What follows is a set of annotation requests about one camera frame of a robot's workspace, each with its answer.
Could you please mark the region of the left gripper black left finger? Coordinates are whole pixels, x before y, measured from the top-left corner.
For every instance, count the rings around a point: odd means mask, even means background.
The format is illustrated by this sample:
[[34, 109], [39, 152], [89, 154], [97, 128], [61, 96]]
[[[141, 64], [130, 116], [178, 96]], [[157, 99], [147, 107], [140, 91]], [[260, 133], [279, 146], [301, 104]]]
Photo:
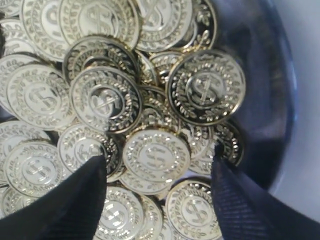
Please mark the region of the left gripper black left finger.
[[107, 190], [106, 161], [90, 158], [31, 205], [1, 219], [2, 240], [91, 240]]

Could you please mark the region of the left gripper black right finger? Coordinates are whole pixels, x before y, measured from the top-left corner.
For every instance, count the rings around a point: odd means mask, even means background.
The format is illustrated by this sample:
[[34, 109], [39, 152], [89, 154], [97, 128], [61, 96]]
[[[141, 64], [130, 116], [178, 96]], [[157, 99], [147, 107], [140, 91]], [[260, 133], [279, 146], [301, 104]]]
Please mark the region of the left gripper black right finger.
[[213, 208], [225, 240], [318, 240], [320, 224], [279, 201], [216, 147], [211, 168]]

